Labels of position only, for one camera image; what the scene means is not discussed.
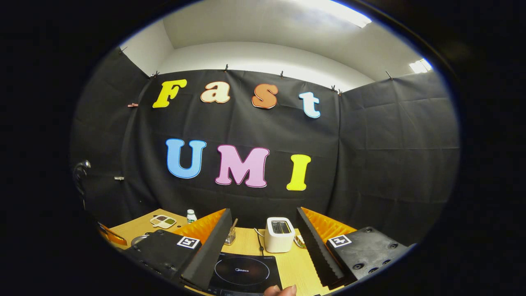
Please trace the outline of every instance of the light blue letter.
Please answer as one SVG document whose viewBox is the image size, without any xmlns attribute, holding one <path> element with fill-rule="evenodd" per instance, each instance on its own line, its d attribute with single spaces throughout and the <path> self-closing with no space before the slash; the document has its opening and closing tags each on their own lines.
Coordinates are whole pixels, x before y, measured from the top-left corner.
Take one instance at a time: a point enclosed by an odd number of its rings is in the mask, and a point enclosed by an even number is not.
<svg viewBox="0 0 526 296">
<path fill-rule="evenodd" d="M 308 117 L 320 117 L 320 112 L 314 109 L 314 104 L 319 104 L 320 99 L 314 97 L 314 94 L 312 92 L 299 94 L 299 97 L 303 99 L 303 111 Z"/>
<path fill-rule="evenodd" d="M 181 147 L 184 145 L 185 141 L 180 139 L 166 140 L 166 146 L 168 146 L 166 162 L 168 164 L 168 170 L 172 175 L 183 179 L 191 179 L 201 171 L 201 157 L 203 155 L 203 148 L 206 147 L 206 142 L 193 140 L 188 143 L 188 145 L 192 147 L 192 165 L 188 169 L 183 169 L 179 162 Z"/>
</svg>

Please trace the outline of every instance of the black cloth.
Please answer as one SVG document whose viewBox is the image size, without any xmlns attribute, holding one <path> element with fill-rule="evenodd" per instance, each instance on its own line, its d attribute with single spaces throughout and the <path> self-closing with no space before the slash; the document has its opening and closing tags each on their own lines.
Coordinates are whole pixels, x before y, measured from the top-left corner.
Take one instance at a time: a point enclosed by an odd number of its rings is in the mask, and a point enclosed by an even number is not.
<svg viewBox="0 0 526 296">
<path fill-rule="evenodd" d="M 434 72 L 342 94 L 335 190 L 327 214 L 409 245 L 439 217 L 456 179 L 459 124 Z"/>
<path fill-rule="evenodd" d="M 164 108 L 153 108 L 162 83 L 187 80 Z M 205 103 L 214 81 L 230 85 L 230 100 Z M 252 105 L 254 88 L 276 85 L 277 104 Z M 317 119 L 300 93 L 320 99 Z M 127 104 L 138 103 L 137 108 Z M 354 228 L 372 226 L 403 244 L 418 242 L 439 216 L 459 162 L 458 123 L 446 88 L 434 73 L 371 83 L 341 96 L 293 78 L 250 71 L 196 70 L 148 79 L 112 52 L 87 84 L 73 127 L 72 165 L 88 159 L 86 207 L 111 227 L 156 208 L 198 217 L 230 208 L 240 227 L 263 228 L 267 217 L 295 223 L 303 206 Z M 181 139 L 180 164 L 190 167 L 191 140 L 207 143 L 200 173 L 181 179 L 167 168 L 167 139 Z M 219 145 L 270 151 L 265 188 L 219 185 Z M 293 154 L 311 157 L 304 191 L 289 191 Z M 123 181 L 114 176 L 123 176 Z"/>
</svg>

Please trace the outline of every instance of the orange object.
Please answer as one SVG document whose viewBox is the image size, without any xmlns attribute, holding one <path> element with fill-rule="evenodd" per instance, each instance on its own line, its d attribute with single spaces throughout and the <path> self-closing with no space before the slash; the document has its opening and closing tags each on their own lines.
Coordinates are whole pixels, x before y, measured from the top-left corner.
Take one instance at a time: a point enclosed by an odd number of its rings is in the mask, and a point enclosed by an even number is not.
<svg viewBox="0 0 526 296">
<path fill-rule="evenodd" d="M 226 209 L 222 209 L 201 219 L 197 219 L 190 224 L 187 224 L 181 228 L 177 228 L 176 230 L 172 231 L 172 233 L 198 239 L 201 241 L 201 244 L 204 245 L 208 239 L 208 236 L 212 230 L 214 230 L 214 227 L 225 210 Z"/>
<path fill-rule="evenodd" d="M 335 236 L 356 231 L 356 229 L 325 215 L 305 209 L 304 207 L 301 207 L 301 209 L 309 219 L 310 223 L 312 223 L 312 226 L 314 226 L 314 229 L 316 229 L 316 232 L 318 232 L 323 243 L 327 243 L 328 239 L 334 238 Z"/>
<path fill-rule="evenodd" d="M 111 231 L 108 227 L 102 225 L 100 222 L 98 222 L 98 224 L 100 234 L 103 237 L 105 237 L 108 241 L 114 242 L 116 244 L 128 245 L 128 243 L 122 236 L 119 236 L 115 232 Z"/>
</svg>

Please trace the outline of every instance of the white wall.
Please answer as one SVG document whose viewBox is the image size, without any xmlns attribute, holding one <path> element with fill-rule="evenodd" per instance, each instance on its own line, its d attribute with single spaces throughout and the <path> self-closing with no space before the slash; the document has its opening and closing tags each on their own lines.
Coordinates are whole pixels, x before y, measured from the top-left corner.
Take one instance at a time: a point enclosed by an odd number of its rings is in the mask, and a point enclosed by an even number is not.
<svg viewBox="0 0 526 296">
<path fill-rule="evenodd" d="M 174 51 L 162 19 L 120 45 L 121 50 L 126 47 L 126 56 L 148 76 L 159 70 L 160 64 Z"/>
<path fill-rule="evenodd" d="M 342 92 L 374 82 L 353 68 L 324 56 L 288 46 L 259 42 L 217 42 L 178 48 L 160 63 L 157 70 L 160 73 L 170 73 L 224 69 L 226 64 L 229 70 L 277 75 L 283 71 L 283 76 L 328 88 L 336 85 L 336 89 Z"/>
</svg>

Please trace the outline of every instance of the human hand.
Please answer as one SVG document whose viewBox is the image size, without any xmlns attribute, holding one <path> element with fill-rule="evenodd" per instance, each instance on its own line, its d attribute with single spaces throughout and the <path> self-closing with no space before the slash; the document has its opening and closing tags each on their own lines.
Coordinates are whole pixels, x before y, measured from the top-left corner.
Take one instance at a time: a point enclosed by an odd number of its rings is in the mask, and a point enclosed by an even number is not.
<svg viewBox="0 0 526 296">
<path fill-rule="evenodd" d="M 279 290 L 278 285 L 268 287 L 263 293 L 264 296 L 296 296 L 296 285 L 286 287 L 283 291 Z"/>
</svg>

